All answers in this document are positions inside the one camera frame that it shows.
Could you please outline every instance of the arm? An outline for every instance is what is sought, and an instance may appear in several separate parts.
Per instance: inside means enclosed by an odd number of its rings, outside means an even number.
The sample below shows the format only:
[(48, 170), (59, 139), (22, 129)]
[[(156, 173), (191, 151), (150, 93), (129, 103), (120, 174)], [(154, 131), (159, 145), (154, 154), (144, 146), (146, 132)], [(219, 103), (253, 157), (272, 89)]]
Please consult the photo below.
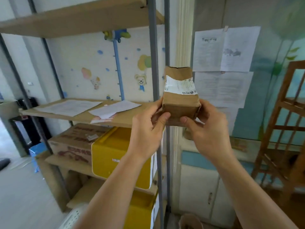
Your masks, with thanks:
[(181, 122), (189, 128), (199, 152), (217, 168), (231, 196), (238, 219), (244, 229), (297, 229), (296, 225), (250, 177), (236, 159), (231, 148), (225, 114), (208, 101), (200, 100), (198, 118)]
[(161, 104), (162, 99), (133, 118), (128, 151), (90, 201), (74, 229), (123, 228), (139, 173), (160, 146), (166, 120), (170, 117), (168, 112), (160, 117), (155, 114)]

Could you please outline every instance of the hand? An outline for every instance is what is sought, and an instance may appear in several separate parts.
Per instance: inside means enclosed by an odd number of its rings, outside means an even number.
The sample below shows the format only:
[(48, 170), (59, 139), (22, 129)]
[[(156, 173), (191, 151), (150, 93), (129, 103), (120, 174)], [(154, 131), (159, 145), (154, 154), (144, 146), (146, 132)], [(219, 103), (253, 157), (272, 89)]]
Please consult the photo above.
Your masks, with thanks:
[(200, 99), (200, 103), (201, 108), (197, 117), (204, 124), (185, 116), (181, 117), (180, 121), (190, 130), (198, 151), (215, 163), (233, 154), (228, 122), (226, 115), (207, 100)]
[(162, 106), (162, 100), (157, 100), (132, 119), (132, 133), (128, 154), (135, 154), (144, 163), (158, 149), (163, 136), (163, 129), (170, 113), (157, 112)]

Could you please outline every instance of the cardboard box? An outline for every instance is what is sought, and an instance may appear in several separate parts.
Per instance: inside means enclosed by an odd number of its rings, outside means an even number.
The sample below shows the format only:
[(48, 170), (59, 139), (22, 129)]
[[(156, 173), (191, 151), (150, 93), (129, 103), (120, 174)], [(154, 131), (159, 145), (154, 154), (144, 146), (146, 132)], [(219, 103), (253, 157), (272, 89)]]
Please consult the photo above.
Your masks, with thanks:
[(111, 128), (76, 124), (48, 140), (53, 153), (91, 164), (91, 145)]
[(201, 104), (193, 83), (193, 71), (190, 67), (166, 67), (163, 111), (170, 112), (167, 125), (183, 126), (182, 116), (196, 119)]

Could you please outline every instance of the yellow plastic drawer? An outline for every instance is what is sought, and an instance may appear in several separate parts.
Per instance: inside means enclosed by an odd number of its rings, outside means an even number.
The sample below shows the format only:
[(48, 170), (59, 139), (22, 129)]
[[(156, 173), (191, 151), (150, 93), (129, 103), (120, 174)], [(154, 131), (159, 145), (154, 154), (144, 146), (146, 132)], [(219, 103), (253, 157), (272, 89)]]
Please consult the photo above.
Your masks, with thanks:
[[(127, 152), (131, 135), (130, 128), (114, 127), (92, 144), (92, 171), (108, 178), (120, 159)], [(156, 153), (143, 165), (136, 187), (149, 189), (157, 171)]]
[(126, 216), (124, 229), (153, 228), (158, 210), (158, 194), (154, 196), (134, 191)]

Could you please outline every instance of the forearm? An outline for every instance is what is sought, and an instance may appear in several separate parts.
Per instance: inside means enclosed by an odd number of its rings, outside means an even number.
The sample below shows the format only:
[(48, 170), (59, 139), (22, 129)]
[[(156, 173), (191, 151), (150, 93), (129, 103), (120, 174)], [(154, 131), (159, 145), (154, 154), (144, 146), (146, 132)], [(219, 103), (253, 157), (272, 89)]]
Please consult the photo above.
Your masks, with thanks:
[(123, 228), (143, 163), (128, 153), (90, 201), (75, 229)]
[(265, 191), (250, 177), (233, 153), (215, 166), (229, 192), (244, 229), (297, 228)]

